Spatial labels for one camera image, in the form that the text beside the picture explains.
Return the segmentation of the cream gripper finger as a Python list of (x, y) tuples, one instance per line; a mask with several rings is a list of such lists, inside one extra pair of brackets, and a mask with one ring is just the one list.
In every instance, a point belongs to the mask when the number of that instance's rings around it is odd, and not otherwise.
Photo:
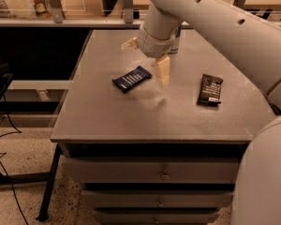
[(165, 87), (170, 82), (170, 58), (163, 55), (152, 64), (155, 70), (155, 77), (160, 86)]
[(138, 42), (137, 42), (137, 38), (133, 37), (131, 39), (129, 39), (128, 41), (124, 42), (121, 45), (121, 49), (122, 50), (127, 50), (127, 49), (138, 49)]

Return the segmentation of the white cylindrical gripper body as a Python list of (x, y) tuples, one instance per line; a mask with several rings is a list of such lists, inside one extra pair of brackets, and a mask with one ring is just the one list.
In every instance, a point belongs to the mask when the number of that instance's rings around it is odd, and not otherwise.
[(142, 24), (137, 34), (139, 49), (150, 58), (159, 58), (169, 52), (175, 39), (175, 26)]

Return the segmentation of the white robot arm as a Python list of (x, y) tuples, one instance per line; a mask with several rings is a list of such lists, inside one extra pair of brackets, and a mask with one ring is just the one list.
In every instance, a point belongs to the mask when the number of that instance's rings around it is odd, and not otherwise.
[[(188, 23), (281, 110), (281, 27), (221, 0), (150, 0), (130, 45), (160, 59), (176, 27)], [(281, 116), (246, 148), (231, 225), (281, 225)]]

